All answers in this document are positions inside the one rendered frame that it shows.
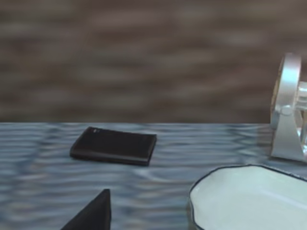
table surface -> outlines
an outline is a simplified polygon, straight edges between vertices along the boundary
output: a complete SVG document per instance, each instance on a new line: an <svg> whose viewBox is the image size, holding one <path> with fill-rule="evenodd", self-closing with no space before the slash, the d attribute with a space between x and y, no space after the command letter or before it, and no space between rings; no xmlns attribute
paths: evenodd
<svg viewBox="0 0 307 230"><path fill-rule="evenodd" d="M69 149L88 127L158 135L149 167L78 161ZM209 171L265 164L307 176L306 165L269 158L260 124L0 124L0 229L59 230L111 189L112 230L193 229L188 191Z"/></svg>

brown background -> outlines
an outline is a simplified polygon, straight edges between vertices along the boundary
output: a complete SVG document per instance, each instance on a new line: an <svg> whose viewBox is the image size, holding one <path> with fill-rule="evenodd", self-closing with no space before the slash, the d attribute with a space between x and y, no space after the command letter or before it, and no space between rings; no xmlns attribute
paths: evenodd
<svg viewBox="0 0 307 230"><path fill-rule="evenodd" d="M2 0L0 120L268 123L305 0Z"/></svg>

metal stand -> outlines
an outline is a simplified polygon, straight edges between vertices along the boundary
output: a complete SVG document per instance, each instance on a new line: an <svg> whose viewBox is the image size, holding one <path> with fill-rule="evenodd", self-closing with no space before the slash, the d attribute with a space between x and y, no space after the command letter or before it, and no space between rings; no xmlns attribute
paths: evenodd
<svg viewBox="0 0 307 230"><path fill-rule="evenodd" d="M286 54L272 99L271 156L307 162L307 82L300 81L300 72L301 58Z"/></svg>

dark rim of dish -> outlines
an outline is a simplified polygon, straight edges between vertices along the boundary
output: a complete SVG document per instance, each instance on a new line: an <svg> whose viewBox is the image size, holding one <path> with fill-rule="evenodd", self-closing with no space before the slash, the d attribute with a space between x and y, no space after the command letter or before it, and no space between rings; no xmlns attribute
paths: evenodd
<svg viewBox="0 0 307 230"><path fill-rule="evenodd" d="M192 203L192 201L191 201L191 192L192 192L192 190L195 188L195 186L198 185L200 181L202 181L203 179L205 179L206 177L208 177L209 175L211 175L212 173L214 173L215 171L218 171L218 170L220 170L220 169L227 169L227 168L243 168L243 167L250 167L250 166L261 167L261 168L264 168L264 169L268 169L268 170L271 170L271 171L274 171L274 172L277 172L277 173L280 173L280 174L283 174L283 175L286 175L286 176L291 176L291 177L296 178L296 179L298 179L298 180L307 182L307 179L304 178L304 177L295 175L295 174L290 173L290 172L285 172L285 171L283 171L283 170L280 170L280 169L277 169L277 168L274 168L274 167L270 167L270 166L266 166L266 165L261 165L261 164L244 164L244 165L230 165L230 166L218 167L218 168L216 168L216 169L210 171L209 173L207 173L206 175L204 175L204 176L201 177L200 179L198 179L198 180L194 183L194 185L190 188L190 191L189 191L189 205L190 205L190 211L191 211L190 215L191 215L193 224L194 224L199 230L206 230L206 229L203 229L201 226L199 226L199 225L196 223L195 218L194 218L194 207L193 207L193 203Z"/></svg>

blurry brown wall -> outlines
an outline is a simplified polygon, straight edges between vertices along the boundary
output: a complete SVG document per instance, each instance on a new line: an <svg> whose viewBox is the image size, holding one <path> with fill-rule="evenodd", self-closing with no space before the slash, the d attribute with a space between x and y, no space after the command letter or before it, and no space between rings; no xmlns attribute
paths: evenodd
<svg viewBox="0 0 307 230"><path fill-rule="evenodd" d="M305 0L2 0L0 120L268 123Z"/></svg>

